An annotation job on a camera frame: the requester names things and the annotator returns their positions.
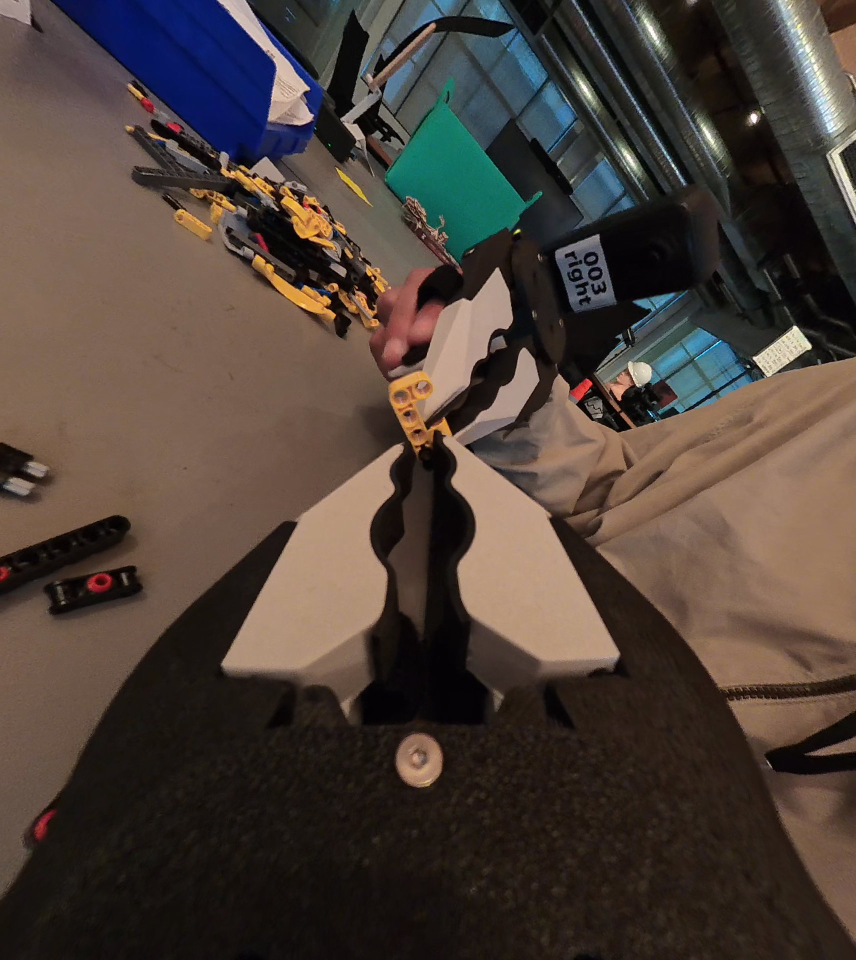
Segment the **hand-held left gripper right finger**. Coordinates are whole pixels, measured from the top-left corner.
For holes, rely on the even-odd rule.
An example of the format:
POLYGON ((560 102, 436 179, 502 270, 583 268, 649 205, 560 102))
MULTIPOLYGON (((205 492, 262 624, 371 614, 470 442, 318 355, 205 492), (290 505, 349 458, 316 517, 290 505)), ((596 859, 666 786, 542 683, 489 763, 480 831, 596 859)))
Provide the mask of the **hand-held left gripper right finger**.
POLYGON ((494 694, 613 671, 619 651, 550 513, 434 437, 428 718, 483 724, 494 694))

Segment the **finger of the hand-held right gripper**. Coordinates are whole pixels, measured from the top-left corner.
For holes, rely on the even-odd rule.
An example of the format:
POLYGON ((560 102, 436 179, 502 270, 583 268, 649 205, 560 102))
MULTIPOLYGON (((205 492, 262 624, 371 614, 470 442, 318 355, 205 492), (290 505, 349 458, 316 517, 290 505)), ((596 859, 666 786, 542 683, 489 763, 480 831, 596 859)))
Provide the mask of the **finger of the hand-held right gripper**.
POLYGON ((452 436, 469 446, 497 431, 527 425, 550 399, 557 375, 556 364, 533 354, 528 346, 496 351, 447 411, 452 436))
POLYGON ((422 366, 433 390, 419 402, 421 412, 440 412, 470 388, 477 364, 490 352, 493 337, 514 320, 509 285, 494 269, 472 297, 446 306, 438 316, 422 366))

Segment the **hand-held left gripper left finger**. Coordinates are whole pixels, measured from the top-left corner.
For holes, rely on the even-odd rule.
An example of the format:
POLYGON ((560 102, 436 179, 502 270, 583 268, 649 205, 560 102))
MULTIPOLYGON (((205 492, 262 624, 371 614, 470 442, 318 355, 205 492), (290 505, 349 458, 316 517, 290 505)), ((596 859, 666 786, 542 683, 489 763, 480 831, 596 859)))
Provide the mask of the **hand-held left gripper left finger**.
POLYGON ((424 654, 390 558, 416 463, 393 446, 302 514, 221 661, 225 676, 324 688, 367 724, 415 719, 424 654))

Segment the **yellow angled brick piece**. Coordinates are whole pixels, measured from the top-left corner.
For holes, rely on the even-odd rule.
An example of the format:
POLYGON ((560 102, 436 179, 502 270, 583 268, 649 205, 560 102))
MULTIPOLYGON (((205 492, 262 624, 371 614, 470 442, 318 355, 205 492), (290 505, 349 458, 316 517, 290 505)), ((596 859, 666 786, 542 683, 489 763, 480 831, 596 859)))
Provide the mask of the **yellow angled brick piece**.
POLYGON ((429 376, 422 370, 406 373, 390 381, 388 400, 401 426, 413 454, 421 461, 430 458, 436 435, 452 436, 452 430, 445 418, 434 425, 426 424, 422 415, 422 406, 434 391, 429 376))

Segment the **grey desk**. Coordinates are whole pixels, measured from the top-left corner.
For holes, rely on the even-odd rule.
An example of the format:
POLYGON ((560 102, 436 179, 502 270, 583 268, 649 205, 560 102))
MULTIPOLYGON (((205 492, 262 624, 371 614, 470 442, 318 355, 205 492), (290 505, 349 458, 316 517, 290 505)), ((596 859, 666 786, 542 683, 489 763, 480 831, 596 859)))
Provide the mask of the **grey desk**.
POLYGON ((50 2, 0 15, 0 441, 50 466, 0 493, 0 554, 110 515, 142 594, 50 616, 0 599, 0 898, 23 835, 167 626, 280 522, 386 449, 369 338, 286 302, 131 179, 130 73, 50 2))

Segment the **person's right hand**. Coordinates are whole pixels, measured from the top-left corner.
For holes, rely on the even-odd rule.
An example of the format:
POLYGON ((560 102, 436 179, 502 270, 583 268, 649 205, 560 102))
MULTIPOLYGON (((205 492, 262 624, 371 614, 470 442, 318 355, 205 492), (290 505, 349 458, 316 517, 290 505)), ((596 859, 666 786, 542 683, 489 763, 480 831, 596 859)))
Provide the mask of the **person's right hand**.
POLYGON ((419 296, 422 286, 438 270, 445 280, 461 274, 459 268, 449 266, 416 268, 377 299, 379 327, 369 339, 369 349, 379 372, 388 381, 411 350, 428 346, 433 338, 450 297, 427 298, 419 305, 419 296))

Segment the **green folded board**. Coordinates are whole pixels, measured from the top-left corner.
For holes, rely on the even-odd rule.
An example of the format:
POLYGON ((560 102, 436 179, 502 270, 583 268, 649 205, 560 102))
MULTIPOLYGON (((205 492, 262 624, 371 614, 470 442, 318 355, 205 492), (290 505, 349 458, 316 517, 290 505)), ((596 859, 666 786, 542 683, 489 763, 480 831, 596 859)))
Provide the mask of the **green folded board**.
POLYGON ((387 188, 417 200, 430 224, 444 220, 446 249, 460 261, 466 250, 511 230, 541 198, 522 198, 449 106, 447 79, 434 105, 386 171, 387 188))

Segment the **white notice sheet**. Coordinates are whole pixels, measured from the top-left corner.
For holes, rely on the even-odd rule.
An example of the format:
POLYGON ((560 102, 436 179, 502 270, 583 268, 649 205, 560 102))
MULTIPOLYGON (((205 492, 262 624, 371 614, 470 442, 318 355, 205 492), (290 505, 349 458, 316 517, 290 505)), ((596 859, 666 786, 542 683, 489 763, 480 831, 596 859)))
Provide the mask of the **white notice sheet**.
POLYGON ((765 378, 770 378, 813 350, 813 343, 798 325, 792 325, 750 361, 765 378))

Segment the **yellow paper slip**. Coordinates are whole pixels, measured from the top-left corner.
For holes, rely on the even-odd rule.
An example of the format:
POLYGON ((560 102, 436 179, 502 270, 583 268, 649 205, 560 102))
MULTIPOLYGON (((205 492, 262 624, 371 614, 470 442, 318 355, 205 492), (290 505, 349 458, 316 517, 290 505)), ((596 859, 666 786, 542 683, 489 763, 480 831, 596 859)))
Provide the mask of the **yellow paper slip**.
POLYGON ((348 174, 347 174, 341 167, 338 167, 338 166, 337 166, 337 167, 335 168, 335 174, 337 175, 339 181, 340 181, 355 197, 357 197, 361 202, 363 202, 368 208, 374 209, 374 205, 373 205, 372 202, 368 199, 367 195, 364 193, 364 191, 362 190, 362 188, 361 188, 353 179, 351 179, 351 178, 348 176, 348 174))

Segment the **pile of yellow black bricks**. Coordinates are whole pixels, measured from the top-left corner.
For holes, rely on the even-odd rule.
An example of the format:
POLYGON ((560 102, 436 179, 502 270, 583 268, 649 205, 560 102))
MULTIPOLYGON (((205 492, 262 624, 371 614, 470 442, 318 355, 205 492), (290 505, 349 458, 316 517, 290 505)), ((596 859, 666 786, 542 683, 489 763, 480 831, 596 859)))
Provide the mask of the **pile of yellow black bricks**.
POLYGON ((137 81, 128 94, 148 126, 127 135, 151 159, 134 166, 137 186, 156 192, 174 222, 203 241, 218 236, 289 304, 345 339, 353 322, 379 328, 376 303, 388 289, 382 271, 307 187, 287 179, 266 159, 251 169, 194 137, 150 98, 137 81))

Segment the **black box green light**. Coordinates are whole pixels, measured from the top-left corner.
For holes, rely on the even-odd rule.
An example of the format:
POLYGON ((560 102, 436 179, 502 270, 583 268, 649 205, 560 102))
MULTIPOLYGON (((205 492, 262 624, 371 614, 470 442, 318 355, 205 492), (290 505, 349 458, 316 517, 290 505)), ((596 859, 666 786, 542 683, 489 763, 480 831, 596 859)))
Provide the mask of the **black box green light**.
POLYGON ((349 161, 357 148, 355 133, 342 121, 335 108, 326 101, 323 101, 318 108, 314 136, 338 163, 349 161))

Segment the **white paper sheets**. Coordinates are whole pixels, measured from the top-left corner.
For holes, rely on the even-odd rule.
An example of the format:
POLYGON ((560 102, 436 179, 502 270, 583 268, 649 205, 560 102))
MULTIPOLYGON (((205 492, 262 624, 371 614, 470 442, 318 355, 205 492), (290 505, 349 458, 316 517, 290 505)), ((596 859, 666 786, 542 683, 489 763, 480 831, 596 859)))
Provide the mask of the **white paper sheets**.
POLYGON ((281 47, 269 37, 268 31, 250 4, 243 1, 219 1, 218 4, 261 50, 261 61, 271 61, 273 65, 266 120, 272 124, 292 127, 303 127, 315 122, 316 114, 306 100, 308 84, 295 70, 281 47))

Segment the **blue plastic bin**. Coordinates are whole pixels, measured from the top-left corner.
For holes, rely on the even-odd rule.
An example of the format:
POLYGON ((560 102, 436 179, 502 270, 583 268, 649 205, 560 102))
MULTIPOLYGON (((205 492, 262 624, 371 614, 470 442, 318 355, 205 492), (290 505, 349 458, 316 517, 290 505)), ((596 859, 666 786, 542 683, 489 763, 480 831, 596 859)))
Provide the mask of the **blue plastic bin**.
POLYGON ((200 137, 233 161, 272 161, 303 153, 323 91, 303 67, 315 113, 305 126, 267 120, 275 69, 215 1, 55 1, 86 34, 200 137))

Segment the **small black frame red centre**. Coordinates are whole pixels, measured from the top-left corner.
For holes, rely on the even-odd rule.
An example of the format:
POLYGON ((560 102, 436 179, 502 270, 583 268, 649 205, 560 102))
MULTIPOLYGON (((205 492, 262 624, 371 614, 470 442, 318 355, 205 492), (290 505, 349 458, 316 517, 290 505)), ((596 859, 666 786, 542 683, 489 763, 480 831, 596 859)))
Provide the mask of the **small black frame red centre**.
POLYGON ((144 590, 137 567, 121 566, 55 580, 43 586, 48 613, 61 617, 95 606, 128 599, 144 590))

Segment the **silver air duct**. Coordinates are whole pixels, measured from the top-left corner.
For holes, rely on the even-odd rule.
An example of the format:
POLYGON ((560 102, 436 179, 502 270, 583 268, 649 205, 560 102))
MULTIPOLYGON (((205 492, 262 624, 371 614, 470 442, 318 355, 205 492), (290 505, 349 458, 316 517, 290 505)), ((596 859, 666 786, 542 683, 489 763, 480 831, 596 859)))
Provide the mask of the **silver air duct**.
POLYGON ((856 226, 828 160, 856 127, 856 97, 818 3, 713 7, 856 306, 856 226))

